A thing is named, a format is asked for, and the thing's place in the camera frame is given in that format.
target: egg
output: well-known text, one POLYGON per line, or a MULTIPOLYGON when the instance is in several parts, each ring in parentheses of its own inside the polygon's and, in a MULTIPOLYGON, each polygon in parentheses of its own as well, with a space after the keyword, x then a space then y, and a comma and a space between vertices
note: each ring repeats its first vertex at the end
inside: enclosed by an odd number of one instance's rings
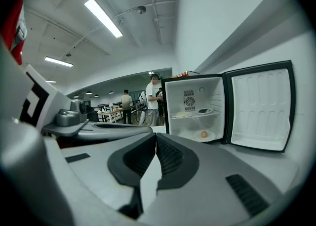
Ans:
POLYGON ((201 133, 201 137, 202 137, 202 138, 207 138, 207 132, 206 132, 206 131, 203 131, 203 132, 201 133))

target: white t-shirt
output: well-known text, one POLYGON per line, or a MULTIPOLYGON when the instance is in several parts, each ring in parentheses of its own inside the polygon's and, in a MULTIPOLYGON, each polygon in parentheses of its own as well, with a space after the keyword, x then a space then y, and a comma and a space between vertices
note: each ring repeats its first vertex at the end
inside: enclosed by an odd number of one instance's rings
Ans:
POLYGON ((130 103, 133 102, 132 97, 130 95, 123 95, 121 97, 121 102, 122 102, 123 110, 129 110, 130 109, 129 105, 130 105, 130 103))
POLYGON ((149 101, 149 95, 152 97, 155 97, 154 93, 154 85, 150 82, 146 87, 146 99, 147 99, 147 107, 151 110, 157 110, 158 109, 158 102, 155 101, 149 101))

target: office floor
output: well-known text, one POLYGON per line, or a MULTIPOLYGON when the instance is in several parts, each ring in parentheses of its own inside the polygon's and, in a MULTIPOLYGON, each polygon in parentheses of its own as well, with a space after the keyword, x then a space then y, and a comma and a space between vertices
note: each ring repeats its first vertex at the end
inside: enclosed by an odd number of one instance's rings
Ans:
MULTIPOLYGON (((137 117, 136 112, 132 113, 132 124, 133 125, 138 125, 139 124, 139 117, 137 117)), ((164 117, 159 117, 159 121, 160 121, 160 126, 164 125, 164 117)), ((117 120, 117 123, 123 123, 123 119, 117 120)))

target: red object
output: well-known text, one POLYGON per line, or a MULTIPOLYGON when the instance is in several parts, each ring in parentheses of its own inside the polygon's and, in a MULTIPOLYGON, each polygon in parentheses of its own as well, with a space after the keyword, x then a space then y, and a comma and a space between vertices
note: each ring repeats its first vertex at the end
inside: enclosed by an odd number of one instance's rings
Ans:
MULTIPOLYGON (((16 27, 18 24, 18 20, 20 17, 21 9, 23 5, 23 0, 17 0, 17 2, 14 4, 11 12, 9 13, 5 23, 3 24, 3 27, 1 28, 1 34, 4 41, 4 44, 6 45, 7 49, 10 51, 11 47, 13 45, 13 41, 16 34, 16 27)), ((11 51, 12 56, 17 61, 19 65, 22 64, 22 56, 21 51, 23 48, 24 41, 19 43, 15 48, 11 51)))
POLYGON ((182 72, 182 73, 175 75, 171 78, 181 78, 181 77, 189 77, 189 76, 196 76, 196 75, 199 75, 199 73, 187 70, 186 72, 182 72))

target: man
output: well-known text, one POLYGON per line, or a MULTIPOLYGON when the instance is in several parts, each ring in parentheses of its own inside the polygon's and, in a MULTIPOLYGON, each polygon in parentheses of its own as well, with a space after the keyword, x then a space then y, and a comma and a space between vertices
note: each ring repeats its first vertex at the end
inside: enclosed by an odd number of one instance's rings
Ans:
MULTIPOLYGON (((162 97, 162 88, 160 87, 159 90, 156 93, 156 97, 162 97)), ((163 117, 163 103, 161 100, 158 100, 158 111, 159 111, 159 116, 163 117)))
POLYGON ((154 85, 158 84, 159 76, 158 74, 152 74, 150 76, 150 83, 146 87, 146 99, 148 110, 147 115, 150 121, 150 127, 159 126, 159 116, 158 116, 158 100, 162 100, 162 97, 154 97, 154 85))
POLYGON ((124 95, 121 97, 122 108, 123 108, 123 123, 126 124, 126 114, 128 123, 132 124, 132 114, 130 111, 130 103, 132 103, 132 97, 128 95, 128 90, 124 90, 124 95))

